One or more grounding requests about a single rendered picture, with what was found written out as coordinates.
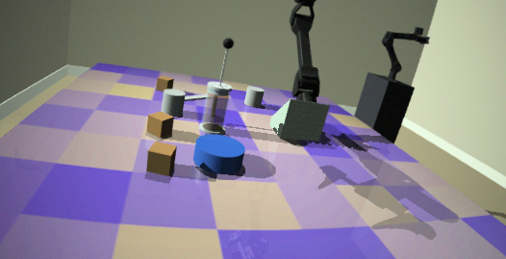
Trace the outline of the tan cube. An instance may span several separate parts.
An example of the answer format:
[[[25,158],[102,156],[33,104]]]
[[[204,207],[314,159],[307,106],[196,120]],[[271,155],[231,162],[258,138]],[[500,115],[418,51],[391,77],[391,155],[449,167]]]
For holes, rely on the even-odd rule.
[[[172,90],[173,81],[174,81],[173,78],[169,78],[166,76],[157,77],[156,90],[157,91]]]
[[[154,142],[147,151],[147,169],[155,174],[169,176],[175,163],[177,145]]]
[[[172,134],[174,117],[163,112],[148,115],[146,132],[159,138]]]

